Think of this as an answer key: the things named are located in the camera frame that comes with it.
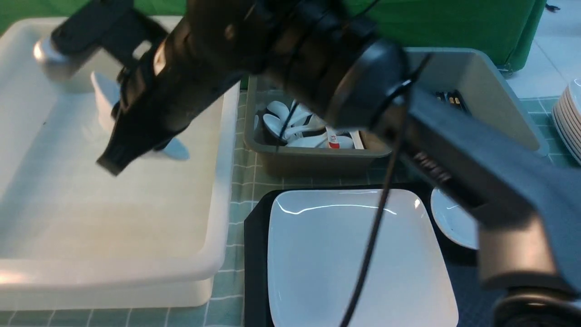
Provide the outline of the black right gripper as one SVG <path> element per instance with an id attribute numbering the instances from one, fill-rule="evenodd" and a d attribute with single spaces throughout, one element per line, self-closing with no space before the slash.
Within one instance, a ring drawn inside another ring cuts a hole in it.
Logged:
<path id="1" fill-rule="evenodd" d="M 90 0 L 34 46 L 52 80 L 68 80 L 98 51 L 122 65 L 114 127 L 96 164 L 113 176 L 182 133 L 255 71 L 253 0 L 188 0 L 172 31 L 132 0 Z"/>

